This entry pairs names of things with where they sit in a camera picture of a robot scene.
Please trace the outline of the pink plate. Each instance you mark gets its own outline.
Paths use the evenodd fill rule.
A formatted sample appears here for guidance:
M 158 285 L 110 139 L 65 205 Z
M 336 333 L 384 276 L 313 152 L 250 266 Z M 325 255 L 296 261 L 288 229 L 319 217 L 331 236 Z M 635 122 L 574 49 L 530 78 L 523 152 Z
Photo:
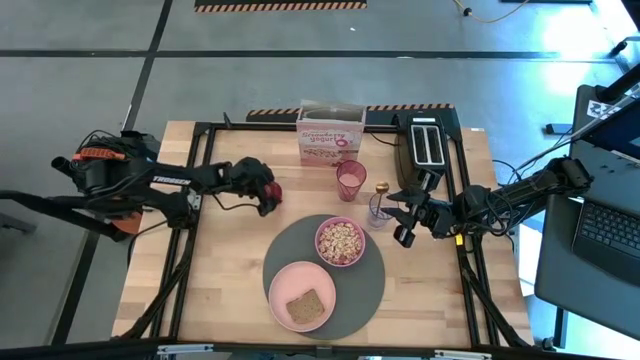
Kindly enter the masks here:
M 311 290 L 317 295 L 324 311 L 305 324 L 297 323 L 287 304 L 301 300 Z M 332 277 L 320 265 L 297 261 L 276 273 L 267 294 L 271 313 L 280 325 L 294 332 L 308 333 L 319 329 L 331 317 L 337 292 Z

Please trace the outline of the gold spoon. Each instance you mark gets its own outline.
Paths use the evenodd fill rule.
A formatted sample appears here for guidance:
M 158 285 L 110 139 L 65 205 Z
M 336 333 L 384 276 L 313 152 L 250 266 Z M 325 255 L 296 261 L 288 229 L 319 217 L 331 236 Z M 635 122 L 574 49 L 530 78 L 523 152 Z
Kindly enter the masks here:
M 390 217 L 382 211 L 383 201 L 387 196 L 389 184 L 387 182 L 379 182 L 376 184 L 375 190 L 376 194 L 370 201 L 370 220 L 374 227 L 380 227 L 390 219 Z

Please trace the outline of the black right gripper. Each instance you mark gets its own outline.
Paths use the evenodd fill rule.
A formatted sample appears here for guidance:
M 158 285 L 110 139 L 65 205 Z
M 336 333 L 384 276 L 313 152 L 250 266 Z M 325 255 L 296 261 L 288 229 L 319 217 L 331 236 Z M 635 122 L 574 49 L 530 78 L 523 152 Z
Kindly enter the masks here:
M 430 192 L 437 188 L 441 175 L 430 169 L 420 171 L 422 180 L 418 186 L 409 186 L 387 196 L 389 200 L 402 203 L 407 210 L 395 207 L 382 207 L 381 211 L 394 218 L 398 226 L 394 230 L 395 240 L 404 248 L 413 245 L 417 225 L 426 227 L 434 239 L 445 238 L 455 223 L 452 204 L 431 197 Z

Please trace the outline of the orange black hazard tape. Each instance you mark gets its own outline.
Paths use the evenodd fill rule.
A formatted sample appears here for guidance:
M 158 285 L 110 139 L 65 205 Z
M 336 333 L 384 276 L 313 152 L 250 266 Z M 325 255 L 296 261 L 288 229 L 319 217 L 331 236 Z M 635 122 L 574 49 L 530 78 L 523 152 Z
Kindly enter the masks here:
M 361 10 L 367 0 L 194 0 L 196 13 Z

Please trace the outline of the brown bread slice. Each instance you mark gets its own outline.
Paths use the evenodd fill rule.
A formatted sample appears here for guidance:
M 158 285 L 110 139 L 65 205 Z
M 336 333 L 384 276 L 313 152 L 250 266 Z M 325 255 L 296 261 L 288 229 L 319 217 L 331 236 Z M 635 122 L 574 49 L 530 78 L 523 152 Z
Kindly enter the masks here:
M 311 323 L 325 312 L 325 307 L 315 289 L 311 289 L 288 302 L 286 309 L 296 324 Z

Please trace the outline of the grey cart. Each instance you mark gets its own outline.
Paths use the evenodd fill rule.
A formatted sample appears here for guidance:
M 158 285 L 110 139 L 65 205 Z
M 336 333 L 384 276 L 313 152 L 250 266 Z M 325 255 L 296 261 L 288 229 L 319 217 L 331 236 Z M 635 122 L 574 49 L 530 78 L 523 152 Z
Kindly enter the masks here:
M 543 233 L 535 295 L 640 341 L 640 287 L 577 257 L 571 251 L 571 239 L 567 231 Z

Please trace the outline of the silver mounting bracket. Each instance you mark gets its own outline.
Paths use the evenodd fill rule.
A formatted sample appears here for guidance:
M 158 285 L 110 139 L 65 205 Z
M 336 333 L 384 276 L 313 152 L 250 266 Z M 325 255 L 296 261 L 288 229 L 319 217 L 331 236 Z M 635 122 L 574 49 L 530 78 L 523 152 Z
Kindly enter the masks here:
M 473 351 L 458 351 L 450 349 L 436 349 L 432 360 L 493 360 L 492 355 L 489 353 L 473 352 Z
M 171 344 L 160 345 L 157 348 L 156 355 L 162 359 L 173 359 L 181 354 L 207 353 L 213 351 L 213 344 Z

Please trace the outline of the round grey woven placemat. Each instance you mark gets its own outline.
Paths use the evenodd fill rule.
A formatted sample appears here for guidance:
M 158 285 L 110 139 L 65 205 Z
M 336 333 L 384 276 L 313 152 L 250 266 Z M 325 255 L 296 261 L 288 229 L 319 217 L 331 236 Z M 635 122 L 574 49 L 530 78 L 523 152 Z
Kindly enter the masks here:
M 375 315 L 384 294 L 385 268 L 381 252 L 365 234 L 364 253 L 348 267 L 326 263 L 315 248 L 315 233 L 330 215 L 304 217 L 282 232 L 271 243 L 263 263 L 263 288 L 268 299 L 269 286 L 276 273 L 288 264 L 309 261 L 320 265 L 336 286 L 336 305 L 331 317 L 319 329 L 298 333 L 316 340 L 337 340 L 364 327 Z

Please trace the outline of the strawberry yogurt cereal box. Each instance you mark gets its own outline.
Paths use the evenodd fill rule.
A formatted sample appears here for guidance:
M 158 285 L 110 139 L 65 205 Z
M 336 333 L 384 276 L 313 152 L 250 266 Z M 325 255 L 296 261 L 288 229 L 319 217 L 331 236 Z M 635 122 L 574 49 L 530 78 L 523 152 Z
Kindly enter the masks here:
M 338 167 L 356 160 L 366 114 L 361 105 L 302 100 L 296 119 L 301 164 Z

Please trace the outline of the laptop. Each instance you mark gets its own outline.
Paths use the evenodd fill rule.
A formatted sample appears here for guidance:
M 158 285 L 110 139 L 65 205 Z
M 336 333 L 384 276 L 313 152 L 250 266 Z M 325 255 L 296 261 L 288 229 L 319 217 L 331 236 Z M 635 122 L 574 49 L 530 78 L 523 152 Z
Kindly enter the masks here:
M 581 259 L 633 286 L 640 287 L 640 99 L 606 119 L 586 114 L 596 88 L 578 88 L 573 128 L 589 128 L 570 145 L 594 177 L 583 195 L 572 251 Z

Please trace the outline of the white paper sign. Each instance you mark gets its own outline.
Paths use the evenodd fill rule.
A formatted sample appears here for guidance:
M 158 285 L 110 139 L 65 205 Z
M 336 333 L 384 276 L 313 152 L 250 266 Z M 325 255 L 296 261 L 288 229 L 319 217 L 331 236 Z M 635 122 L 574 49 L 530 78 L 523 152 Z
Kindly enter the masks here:
M 586 114 L 594 119 L 606 119 L 618 110 L 619 107 L 594 100 L 589 100 L 587 104 Z

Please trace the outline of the black stand pole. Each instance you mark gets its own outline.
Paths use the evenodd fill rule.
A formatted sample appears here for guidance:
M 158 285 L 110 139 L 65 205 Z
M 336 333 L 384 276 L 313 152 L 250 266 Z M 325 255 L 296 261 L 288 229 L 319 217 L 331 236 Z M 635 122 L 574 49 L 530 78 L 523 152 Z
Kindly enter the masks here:
M 640 82 L 640 63 L 614 81 L 608 87 L 597 87 L 596 97 L 600 102 L 610 103 L 621 98 L 628 90 Z

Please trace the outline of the pink plastic cup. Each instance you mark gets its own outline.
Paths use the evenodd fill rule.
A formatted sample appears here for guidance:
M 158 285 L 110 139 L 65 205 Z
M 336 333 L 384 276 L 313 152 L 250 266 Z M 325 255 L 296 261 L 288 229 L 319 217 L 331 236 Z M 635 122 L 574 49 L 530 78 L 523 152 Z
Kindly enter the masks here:
M 367 179 L 366 168 L 359 162 L 347 160 L 336 169 L 338 196 L 342 201 L 353 201 Z

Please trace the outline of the black stand leg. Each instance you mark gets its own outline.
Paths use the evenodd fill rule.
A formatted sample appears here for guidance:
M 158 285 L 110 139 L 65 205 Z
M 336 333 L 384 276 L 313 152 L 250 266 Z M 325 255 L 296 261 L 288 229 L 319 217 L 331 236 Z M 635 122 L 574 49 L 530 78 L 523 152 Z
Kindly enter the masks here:
M 133 213 L 141 212 L 145 206 L 145 200 L 135 197 L 101 198 L 86 195 L 41 197 L 13 190 L 0 190 L 0 200 L 12 200 L 30 210 L 106 236 L 115 242 L 124 241 L 131 235 L 112 223 L 105 223 L 103 220 L 80 213 L 80 210 L 108 219 L 123 219 Z

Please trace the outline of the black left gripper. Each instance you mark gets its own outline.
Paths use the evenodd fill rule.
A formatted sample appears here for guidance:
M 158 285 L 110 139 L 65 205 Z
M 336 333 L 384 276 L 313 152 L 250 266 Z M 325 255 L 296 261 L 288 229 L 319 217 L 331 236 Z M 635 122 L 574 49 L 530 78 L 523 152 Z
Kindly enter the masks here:
M 228 171 L 230 179 L 229 192 L 250 198 L 258 198 L 257 207 L 260 216 L 266 216 L 274 210 L 274 201 L 266 198 L 264 186 L 277 185 L 272 170 L 257 158 L 245 157 L 239 160 Z

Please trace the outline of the black toaster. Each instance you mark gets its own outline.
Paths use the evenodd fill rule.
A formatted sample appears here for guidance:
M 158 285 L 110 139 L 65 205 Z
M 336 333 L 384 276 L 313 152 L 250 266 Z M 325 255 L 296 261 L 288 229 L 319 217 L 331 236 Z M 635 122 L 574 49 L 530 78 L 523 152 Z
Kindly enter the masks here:
M 397 125 L 394 159 L 402 189 L 418 186 L 424 170 L 443 176 L 449 165 L 446 134 L 439 117 L 414 113 Z

